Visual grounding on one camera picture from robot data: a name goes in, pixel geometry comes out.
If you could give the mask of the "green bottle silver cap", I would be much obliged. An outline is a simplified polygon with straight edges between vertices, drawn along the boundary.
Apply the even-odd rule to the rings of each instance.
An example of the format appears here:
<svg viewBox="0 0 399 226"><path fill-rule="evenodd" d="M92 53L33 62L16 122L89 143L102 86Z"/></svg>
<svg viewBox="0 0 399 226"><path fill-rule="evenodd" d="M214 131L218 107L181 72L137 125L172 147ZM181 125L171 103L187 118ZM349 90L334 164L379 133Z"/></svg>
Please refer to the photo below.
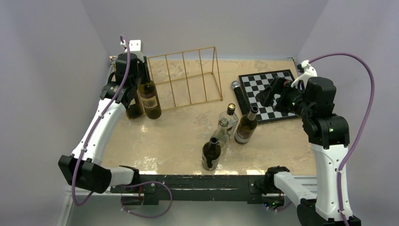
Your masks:
<svg viewBox="0 0 399 226"><path fill-rule="evenodd" d="M161 106L155 83L150 79L148 67L144 67L144 74L138 88L138 92L149 119L157 119L161 116Z"/></svg>

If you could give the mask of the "dark bottle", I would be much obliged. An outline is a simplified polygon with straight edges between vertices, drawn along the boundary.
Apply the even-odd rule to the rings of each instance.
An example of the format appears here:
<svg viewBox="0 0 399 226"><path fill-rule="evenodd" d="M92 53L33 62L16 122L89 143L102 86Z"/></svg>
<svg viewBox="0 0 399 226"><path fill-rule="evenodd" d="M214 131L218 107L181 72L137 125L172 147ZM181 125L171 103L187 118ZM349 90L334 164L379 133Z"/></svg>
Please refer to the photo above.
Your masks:
<svg viewBox="0 0 399 226"><path fill-rule="evenodd" d="M136 91L133 95L132 100L126 110L127 117L129 119L136 119L143 115L142 104L140 101L140 95Z"/></svg>
<svg viewBox="0 0 399 226"><path fill-rule="evenodd" d="M218 138L211 137L210 140L202 147L202 167L208 171L215 170L218 165L221 152L222 149Z"/></svg>

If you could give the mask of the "clear round glass bottle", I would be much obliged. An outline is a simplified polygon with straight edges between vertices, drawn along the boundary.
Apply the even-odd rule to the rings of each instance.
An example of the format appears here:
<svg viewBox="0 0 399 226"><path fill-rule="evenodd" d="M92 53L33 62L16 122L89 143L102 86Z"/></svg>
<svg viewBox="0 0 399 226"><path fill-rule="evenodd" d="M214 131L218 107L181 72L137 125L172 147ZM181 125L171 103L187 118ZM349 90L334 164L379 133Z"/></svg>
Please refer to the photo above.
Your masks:
<svg viewBox="0 0 399 226"><path fill-rule="evenodd" d="M221 155L224 155L226 153L230 142L230 136L227 131L228 125L229 122L226 118L220 119L217 129L212 134L212 136L216 137L219 141L219 145L221 147Z"/></svg>

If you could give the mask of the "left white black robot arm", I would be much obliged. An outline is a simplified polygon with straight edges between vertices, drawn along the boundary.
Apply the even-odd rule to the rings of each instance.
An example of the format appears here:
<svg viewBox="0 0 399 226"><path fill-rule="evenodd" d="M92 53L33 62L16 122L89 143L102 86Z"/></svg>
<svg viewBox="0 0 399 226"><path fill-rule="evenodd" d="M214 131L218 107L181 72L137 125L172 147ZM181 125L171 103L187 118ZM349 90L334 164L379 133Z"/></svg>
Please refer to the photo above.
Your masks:
<svg viewBox="0 0 399 226"><path fill-rule="evenodd" d="M81 188L103 193L110 186L121 186L128 192L140 188L139 171L129 166L102 167L105 149L120 118L143 114L138 86L148 75L147 58L122 53L115 60L115 70L103 87L95 116L84 137L73 152L62 155L58 166L72 189Z"/></svg>

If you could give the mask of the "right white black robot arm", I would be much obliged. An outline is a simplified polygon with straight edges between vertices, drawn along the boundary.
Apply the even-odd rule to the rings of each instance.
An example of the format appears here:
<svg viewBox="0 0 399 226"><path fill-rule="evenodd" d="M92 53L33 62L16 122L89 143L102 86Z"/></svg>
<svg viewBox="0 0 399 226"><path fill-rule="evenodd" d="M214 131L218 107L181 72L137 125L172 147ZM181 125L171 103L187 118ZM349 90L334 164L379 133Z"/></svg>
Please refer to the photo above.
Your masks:
<svg viewBox="0 0 399 226"><path fill-rule="evenodd" d="M344 117L333 112L335 94L336 87L327 78L311 77L304 90L299 90L292 81L279 77L256 95L261 105L300 117L311 144L316 161L316 194L283 166L268 168L260 183L260 187L286 195L295 205L303 226L361 225L347 194L344 159L349 152L349 125Z"/></svg>

